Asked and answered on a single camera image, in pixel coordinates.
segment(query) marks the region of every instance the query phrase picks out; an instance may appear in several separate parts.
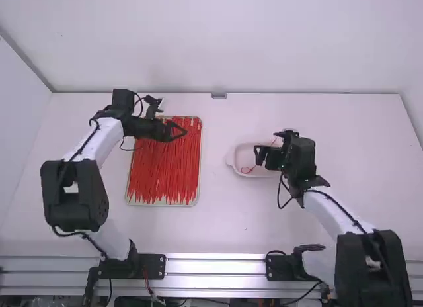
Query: wire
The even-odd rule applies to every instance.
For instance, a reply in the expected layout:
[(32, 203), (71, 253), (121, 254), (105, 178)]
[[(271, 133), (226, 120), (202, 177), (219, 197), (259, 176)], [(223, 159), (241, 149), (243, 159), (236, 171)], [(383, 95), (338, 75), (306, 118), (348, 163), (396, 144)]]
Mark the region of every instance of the wire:
[(140, 97), (138, 93), (134, 93), (134, 95), (138, 98), (138, 100), (134, 104), (134, 107), (136, 107), (138, 103), (140, 103), (140, 105), (141, 105), (141, 110), (140, 110), (139, 114), (137, 115), (137, 117), (140, 117), (143, 114), (143, 111), (144, 111), (143, 100), (145, 99), (145, 97)]
[(112, 279), (108, 279), (108, 286), (109, 286), (109, 289), (110, 289), (110, 293), (108, 295), (106, 304), (104, 305), (105, 307), (107, 307), (109, 305), (110, 301), (112, 300), (112, 296), (113, 296)]
[(167, 306), (170, 306), (170, 307), (181, 307), (181, 306), (184, 306), (184, 305), (185, 305), (185, 303), (186, 303), (186, 301), (187, 301), (188, 299), (193, 299), (193, 300), (204, 300), (204, 301), (206, 301), (206, 302), (215, 302), (216, 304), (222, 304), (222, 305), (227, 305), (227, 306), (229, 306), (229, 305), (230, 305), (230, 303), (228, 303), (228, 302), (221, 302), (220, 300), (211, 299), (211, 298), (202, 298), (202, 297), (200, 297), (200, 298), (181, 298), (181, 299), (184, 299), (184, 301), (183, 301), (182, 303), (180, 303), (180, 304), (178, 304), (178, 305), (171, 305), (171, 304), (169, 304), (169, 305), (167, 305)]
[(188, 300), (188, 298), (185, 298), (184, 299), (184, 301), (183, 302), (181, 302), (180, 304), (178, 304), (178, 305), (172, 305), (172, 304), (169, 304), (168, 306), (171, 306), (171, 307), (181, 307), (181, 306), (184, 306), (185, 305), (185, 303), (186, 303), (186, 301)]
[(289, 302), (286, 302), (284, 304), (281, 304), (280, 306), (288, 306), (291, 304), (294, 304), (296, 302), (299, 302), (301, 299), (304, 299), (308, 294), (310, 294), (318, 285), (320, 285), (322, 281), (318, 281), (316, 284), (314, 284), (304, 295), (300, 296), (299, 298), (290, 300)]
[(222, 305), (230, 305), (228, 302), (221, 302), (220, 300), (211, 299), (211, 298), (193, 298), (195, 300), (204, 300), (206, 302), (215, 302), (216, 304), (222, 304)]
[(69, 160), (67, 161), (65, 167), (63, 168), (63, 170), (60, 173), (59, 179), (58, 179), (58, 185), (56, 187), (56, 192), (55, 192), (55, 196), (54, 198), (56, 199), (58, 196), (58, 193), (60, 191), (61, 188), (61, 184), (63, 183), (63, 180), (65, 179), (66, 176), (66, 172), (69, 169), (69, 166), (71, 164), (71, 162), (79, 155), (82, 153), (82, 151), (84, 150), (85, 146), (88, 144), (88, 142), (91, 140), (91, 138), (93, 138), (93, 136), (95, 135), (95, 133), (97, 133), (98, 130), (100, 130), (100, 124), (98, 123), (97, 119), (93, 119), (91, 118), (89, 121), (89, 126), (91, 126), (91, 122), (95, 122), (96, 126), (95, 129), (91, 132), (91, 134), (88, 136), (88, 138), (83, 142), (83, 144), (81, 145), (80, 148), (77, 149), (77, 151), (72, 155), (72, 157), (69, 158)]
[(76, 231), (68, 234), (62, 234), (58, 232), (57, 226), (52, 226), (52, 230), (55, 235), (61, 238), (67, 238), (68, 236), (81, 236), (83, 239), (86, 239), (88, 242), (90, 242), (95, 247), (95, 249), (101, 253), (104, 258), (108, 259), (107, 253), (97, 243), (95, 243), (95, 241), (87, 233), (82, 231)]
[(124, 150), (125, 152), (136, 152), (137, 150), (140, 150), (142, 148), (142, 146), (138, 148), (122, 148), (122, 146), (124, 145), (124, 142), (125, 142), (125, 137), (122, 137), (122, 142), (119, 145), (119, 149)]
[(278, 208), (280, 210), (284, 209), (292, 201), (292, 199), (293, 199), (293, 197), (289, 198), (288, 201), (286, 201), (283, 206), (280, 206), (280, 201), (279, 201), (280, 185), (282, 184), (284, 186), (284, 188), (286, 189), (286, 191), (289, 192), (288, 187), (285, 185), (285, 183), (283, 181), (283, 177), (284, 177), (284, 174), (283, 173), (280, 173), (279, 185), (278, 185), (278, 195), (277, 195), (278, 196), (278, 199), (277, 199), (278, 200)]
[(352, 221), (353, 225), (356, 226), (363, 233), (363, 235), (367, 238), (368, 242), (372, 245), (373, 249), (375, 250), (377, 256), (379, 257), (379, 259), (381, 261), (381, 266), (383, 267), (383, 270), (385, 271), (385, 274), (386, 274), (389, 282), (393, 286), (394, 285), (393, 277), (392, 277), (392, 274), (391, 274), (391, 272), (388, 268), (388, 265), (386, 264), (385, 259), (383, 258), (381, 250), (379, 249), (377, 244), (372, 240), (372, 238), (370, 237), (368, 232), (363, 228), (363, 226), (341, 204), (339, 204), (338, 201), (336, 201), (329, 194), (324, 193), (323, 191), (320, 191), (320, 190), (315, 190), (315, 189), (308, 189), (304, 192), (305, 193), (319, 193), (320, 195), (325, 196), (327, 199), (329, 199), (330, 201), (335, 203), (335, 205)]
[(272, 251), (267, 252), (266, 257), (268, 257), (270, 254), (286, 255), (284, 251), (279, 251), (278, 249), (274, 249)]

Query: white bowl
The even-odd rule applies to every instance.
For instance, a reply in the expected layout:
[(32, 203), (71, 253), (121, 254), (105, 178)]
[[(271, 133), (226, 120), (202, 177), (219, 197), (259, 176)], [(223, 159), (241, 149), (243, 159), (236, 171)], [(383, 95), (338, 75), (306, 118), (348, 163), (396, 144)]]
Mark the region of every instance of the white bowl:
[[(255, 145), (271, 145), (273, 140), (264, 142), (243, 142), (234, 145), (226, 155), (226, 164), (240, 176), (254, 178), (271, 178), (280, 176), (279, 171), (267, 170), (263, 166), (256, 166), (256, 157), (254, 154)], [(273, 146), (280, 146), (280, 141), (275, 141)]]

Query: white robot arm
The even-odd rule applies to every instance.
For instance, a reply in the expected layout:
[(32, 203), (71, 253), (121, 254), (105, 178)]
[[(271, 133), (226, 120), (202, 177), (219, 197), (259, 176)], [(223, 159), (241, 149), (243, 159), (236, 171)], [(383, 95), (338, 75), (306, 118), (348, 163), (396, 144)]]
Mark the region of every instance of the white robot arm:
[(335, 197), (329, 182), (316, 174), (314, 141), (293, 130), (274, 135), (284, 139), (282, 147), (255, 146), (256, 164), (266, 161), (267, 170), (281, 171), (280, 184), (319, 220), (336, 248), (312, 244), (295, 247), (291, 255), (268, 254), (268, 280), (289, 275), (334, 285), (341, 306), (412, 306), (399, 237), (377, 230)]
[[(141, 107), (142, 100), (149, 104), (145, 118), (133, 115), (134, 96)], [(81, 142), (63, 159), (46, 161), (41, 167), (46, 222), (57, 236), (81, 236), (101, 253), (99, 266), (89, 271), (83, 306), (91, 305), (99, 278), (162, 279), (165, 275), (163, 254), (138, 253), (113, 220), (107, 220), (108, 197), (100, 175), (112, 148), (125, 136), (171, 142), (187, 133), (171, 120), (155, 118), (156, 112), (162, 112), (162, 102), (149, 95), (141, 99), (126, 89), (113, 90), (112, 104), (90, 119), (91, 130)]]

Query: bundle of red sticks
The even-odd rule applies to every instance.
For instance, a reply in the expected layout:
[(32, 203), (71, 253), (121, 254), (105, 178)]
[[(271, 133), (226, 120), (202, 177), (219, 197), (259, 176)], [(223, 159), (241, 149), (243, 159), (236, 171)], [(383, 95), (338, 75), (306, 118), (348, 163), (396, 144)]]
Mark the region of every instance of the bundle of red sticks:
[(202, 122), (198, 117), (169, 119), (188, 133), (169, 143), (135, 141), (128, 204), (191, 206), (198, 198)]

